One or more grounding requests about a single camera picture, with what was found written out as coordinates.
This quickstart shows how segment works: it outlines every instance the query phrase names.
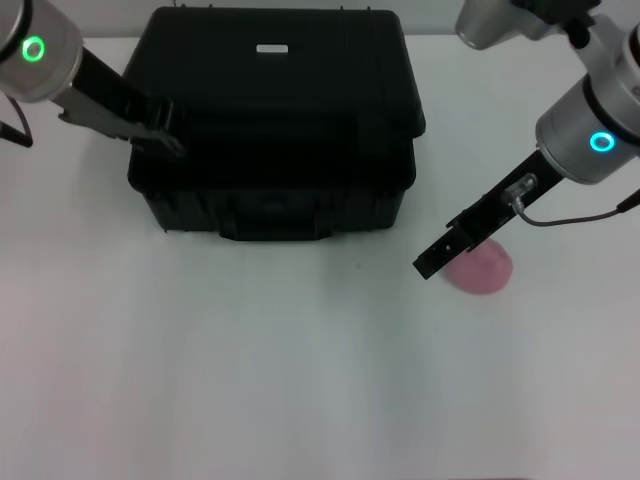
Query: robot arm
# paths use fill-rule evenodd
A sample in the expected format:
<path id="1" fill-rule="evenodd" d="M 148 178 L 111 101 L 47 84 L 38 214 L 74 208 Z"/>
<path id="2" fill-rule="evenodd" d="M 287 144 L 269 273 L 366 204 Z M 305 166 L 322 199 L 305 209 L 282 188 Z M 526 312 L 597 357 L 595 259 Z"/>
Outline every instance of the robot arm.
<path id="1" fill-rule="evenodd" d="M 537 123 L 538 149 L 473 206 L 414 266 L 430 278 L 463 251 L 473 250 L 563 178 L 596 184 L 640 152 L 640 32 L 592 18 L 599 0 L 466 0 L 458 35 L 485 49 L 515 35 L 539 40 L 563 30 L 587 75 Z M 634 194 L 618 206 L 637 205 Z"/>
<path id="2" fill-rule="evenodd" d="M 146 95 L 83 47 L 78 28 L 46 0 L 0 3 L 0 91 L 22 102 L 51 100 L 60 118 L 134 144 L 185 153 L 184 112 Z"/>

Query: white wall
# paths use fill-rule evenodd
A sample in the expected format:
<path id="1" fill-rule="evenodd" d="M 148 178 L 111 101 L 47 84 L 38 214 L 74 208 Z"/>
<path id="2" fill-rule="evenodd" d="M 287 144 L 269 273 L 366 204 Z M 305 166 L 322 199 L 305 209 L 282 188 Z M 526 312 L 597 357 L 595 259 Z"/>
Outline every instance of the white wall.
<path id="1" fill-rule="evenodd" d="M 173 0 L 52 0 L 88 36 L 137 36 L 151 12 Z M 448 33 L 462 0 L 176 0 L 178 4 L 217 7 L 387 8 L 402 18 L 408 33 Z M 604 0 L 604 11 L 630 28 L 640 21 L 640 1 Z"/>

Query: pink object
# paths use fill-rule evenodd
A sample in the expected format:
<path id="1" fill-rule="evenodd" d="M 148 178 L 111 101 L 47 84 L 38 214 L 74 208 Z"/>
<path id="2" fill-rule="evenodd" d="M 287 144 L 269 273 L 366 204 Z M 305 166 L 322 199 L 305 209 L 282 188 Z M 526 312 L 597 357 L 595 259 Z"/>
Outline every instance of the pink object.
<path id="1" fill-rule="evenodd" d="M 511 257 L 491 239 L 470 253 L 461 253 L 444 269 L 444 275 L 451 283 L 476 295 L 499 292 L 507 286 L 512 273 Z"/>

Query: white table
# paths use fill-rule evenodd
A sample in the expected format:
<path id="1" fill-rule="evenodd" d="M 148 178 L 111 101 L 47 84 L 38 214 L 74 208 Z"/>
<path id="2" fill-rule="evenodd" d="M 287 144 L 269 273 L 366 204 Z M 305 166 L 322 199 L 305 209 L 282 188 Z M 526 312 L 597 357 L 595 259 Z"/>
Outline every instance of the white table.
<path id="1" fill-rule="evenodd" d="M 167 235 L 127 183 L 127 144 L 25 108 L 36 146 L 0 144 L 0 478 L 637 476 L 640 214 L 514 221 L 494 296 L 411 265 L 532 152 L 582 67 L 561 38 L 408 43 L 429 125 L 388 232 Z M 88 42 L 119 70 L 135 44 Z M 531 214 L 600 213 L 639 180 L 635 161 L 567 181 Z"/>

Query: black case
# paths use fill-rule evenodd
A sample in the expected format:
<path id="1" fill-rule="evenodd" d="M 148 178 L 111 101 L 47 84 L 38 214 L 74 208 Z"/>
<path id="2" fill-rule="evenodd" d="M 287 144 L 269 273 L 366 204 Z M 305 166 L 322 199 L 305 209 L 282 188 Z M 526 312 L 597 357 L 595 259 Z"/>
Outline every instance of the black case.
<path id="1" fill-rule="evenodd" d="M 189 112 L 187 159 L 131 157 L 129 182 L 165 230 L 389 228 L 415 180 L 425 120 L 393 12 L 160 8 L 125 78 Z"/>

